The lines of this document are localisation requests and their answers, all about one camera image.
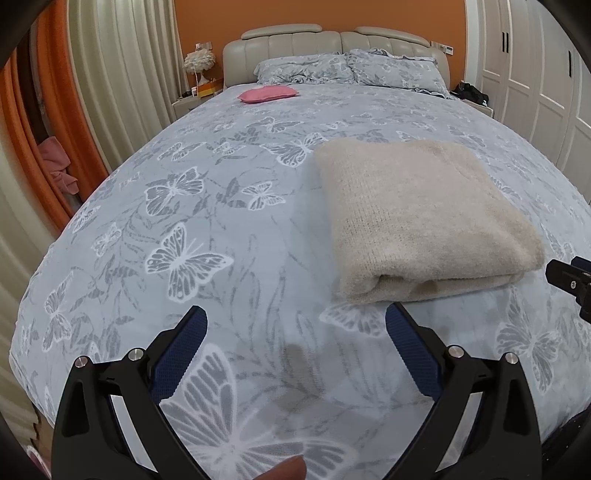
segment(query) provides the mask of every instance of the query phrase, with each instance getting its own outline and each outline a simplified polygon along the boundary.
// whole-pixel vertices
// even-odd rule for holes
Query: pink cloth
[[[78,179],[66,173],[66,168],[70,165],[70,159],[57,138],[49,137],[41,142],[39,153],[57,188],[71,195],[78,193]]]
[[[279,98],[295,97],[297,94],[297,90],[285,85],[266,85],[262,88],[253,88],[242,92],[238,98],[245,103],[261,103]]]

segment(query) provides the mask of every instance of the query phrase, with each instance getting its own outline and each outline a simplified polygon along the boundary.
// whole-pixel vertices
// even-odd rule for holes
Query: bed frame
[[[323,31],[317,24],[275,25],[242,34],[223,49],[223,77],[226,87],[255,83],[254,69],[260,61],[312,55],[345,53],[353,48],[383,48],[393,55],[435,57],[437,68],[450,88],[446,55],[423,37],[379,27],[357,27],[353,32]]]

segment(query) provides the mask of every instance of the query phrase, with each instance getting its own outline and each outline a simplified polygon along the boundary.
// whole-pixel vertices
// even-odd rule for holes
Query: feather lamp
[[[216,56],[211,50],[197,50],[192,51],[187,55],[184,61],[184,69],[187,73],[194,73],[197,79],[197,85],[203,85],[207,83],[207,80],[203,76],[203,71],[209,70],[216,63]]]

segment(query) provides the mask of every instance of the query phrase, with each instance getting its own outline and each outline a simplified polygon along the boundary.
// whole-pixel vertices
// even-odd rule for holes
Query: beige knit towel
[[[342,138],[315,150],[341,293],[425,300],[517,281],[544,263],[532,225],[466,147]]]

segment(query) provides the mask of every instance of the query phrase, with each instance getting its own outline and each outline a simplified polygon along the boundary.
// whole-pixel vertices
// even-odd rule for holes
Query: orange wall
[[[453,47],[453,55],[447,56],[451,88],[464,76],[465,0],[175,0],[175,4],[183,54],[194,51],[198,42],[213,43],[218,61],[209,77],[222,76],[226,43],[251,28],[285,23],[318,23],[324,30],[339,32],[367,25],[414,33]]]

